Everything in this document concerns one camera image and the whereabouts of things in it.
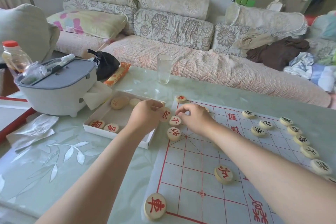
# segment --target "forearm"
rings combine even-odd
[[[91,167],[36,223],[106,223],[143,136],[123,129]]]
[[[208,137],[241,169],[287,223],[326,223],[336,219],[336,186],[221,125]]]

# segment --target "white tissue box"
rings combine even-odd
[[[109,132],[107,130],[104,130],[102,128],[95,128],[89,126],[89,124],[93,120],[103,120],[105,122],[105,125],[109,123],[115,123],[119,126],[119,131],[121,131],[127,124],[129,117],[131,116],[131,113],[133,111],[133,108],[130,105],[127,105],[123,107],[120,110],[114,110],[111,108],[110,103],[111,100],[117,96],[127,96],[130,99],[132,98],[138,98],[140,100],[146,100],[150,98],[130,94],[125,91],[121,90],[114,90],[113,94],[108,98],[108,100],[101,105],[84,123],[83,127],[86,132],[96,134],[99,136],[107,137],[107,138],[115,138],[117,136],[116,133]],[[156,128],[152,130],[150,133],[148,133],[143,140],[139,143],[139,147],[148,149],[149,144],[153,138],[154,132]]]

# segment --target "pile of clothes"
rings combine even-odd
[[[306,78],[326,92],[335,92],[336,66],[314,63],[313,55],[307,52],[309,42],[304,39],[286,37],[278,40],[270,34],[250,30],[233,45],[248,50],[246,58],[253,62]]]

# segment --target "plastic bottle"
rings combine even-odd
[[[31,58],[25,53],[16,41],[3,41],[4,52],[2,58],[5,61],[13,77],[23,73],[25,68],[32,63]]]

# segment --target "drinking glass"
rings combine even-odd
[[[161,84],[169,82],[170,72],[173,68],[174,58],[166,54],[157,56],[157,81]]]

